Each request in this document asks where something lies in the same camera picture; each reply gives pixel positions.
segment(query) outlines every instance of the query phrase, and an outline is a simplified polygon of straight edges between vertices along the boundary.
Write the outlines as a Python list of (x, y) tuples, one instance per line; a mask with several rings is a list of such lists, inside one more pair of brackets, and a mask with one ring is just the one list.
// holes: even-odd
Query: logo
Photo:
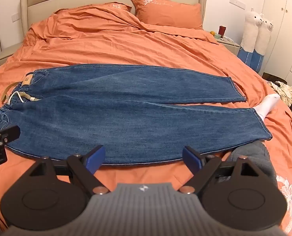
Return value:
[(149, 189), (149, 187), (147, 185), (143, 185), (141, 187), (139, 187), (139, 189), (143, 192), (147, 191)]
[(113, 7), (115, 7), (115, 8), (121, 8), (121, 6), (120, 5), (113, 5)]

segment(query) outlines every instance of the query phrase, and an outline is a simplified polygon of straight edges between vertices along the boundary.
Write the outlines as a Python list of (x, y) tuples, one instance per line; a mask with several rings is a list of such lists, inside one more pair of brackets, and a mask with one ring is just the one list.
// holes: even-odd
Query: white plush toy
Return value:
[(251, 11), (246, 12), (246, 21), (238, 58), (240, 58), (248, 66), (250, 66), (252, 53), (257, 40), (257, 34), (259, 32), (259, 26), (262, 24), (263, 20), (261, 19), (261, 16), (253, 11), (253, 8)]
[(263, 57), (265, 55), (271, 33), (273, 31), (272, 21), (267, 20), (262, 15), (263, 24), (259, 28), (257, 41), (255, 42), (254, 52), (252, 54), (250, 67), (257, 73), (260, 71)]

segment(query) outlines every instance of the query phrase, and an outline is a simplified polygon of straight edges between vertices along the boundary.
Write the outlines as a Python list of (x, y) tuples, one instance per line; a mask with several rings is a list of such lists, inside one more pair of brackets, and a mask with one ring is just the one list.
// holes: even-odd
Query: jeans leg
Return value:
[(53, 95), (101, 100), (194, 104), (246, 101), (230, 77), (193, 70), (138, 65), (78, 65), (37, 70), (28, 94), (39, 99)]
[(172, 161), (182, 158), (185, 145), (205, 154), (272, 137), (254, 109), (61, 95), (13, 104), (6, 114), (21, 128), (12, 149), (65, 159), (102, 144), (106, 164)]

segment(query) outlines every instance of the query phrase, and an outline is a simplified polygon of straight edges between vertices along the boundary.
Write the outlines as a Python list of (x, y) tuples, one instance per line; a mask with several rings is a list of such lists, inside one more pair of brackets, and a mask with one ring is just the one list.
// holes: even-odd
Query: white sock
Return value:
[(276, 106), (277, 102), (280, 100), (278, 94), (267, 95), (260, 104), (253, 107), (257, 114), (264, 121), (266, 115)]

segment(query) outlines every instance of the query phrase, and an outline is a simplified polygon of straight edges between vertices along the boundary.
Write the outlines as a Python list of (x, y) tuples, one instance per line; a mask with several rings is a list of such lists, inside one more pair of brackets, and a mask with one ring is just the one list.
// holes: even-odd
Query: wardrobe door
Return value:
[(285, 14), (271, 56), (264, 72), (285, 79), (292, 67), (292, 0), (287, 0)]
[(271, 39), (266, 49), (266, 53), (262, 63), (262, 68), (259, 73), (260, 75), (263, 74), (267, 61), (271, 56), (273, 47), (275, 45), (279, 29), (282, 25), (286, 2), (287, 0), (264, 0), (262, 13), (264, 14), (264, 17), (267, 18), (268, 20), (273, 20), (274, 29), (272, 31)]

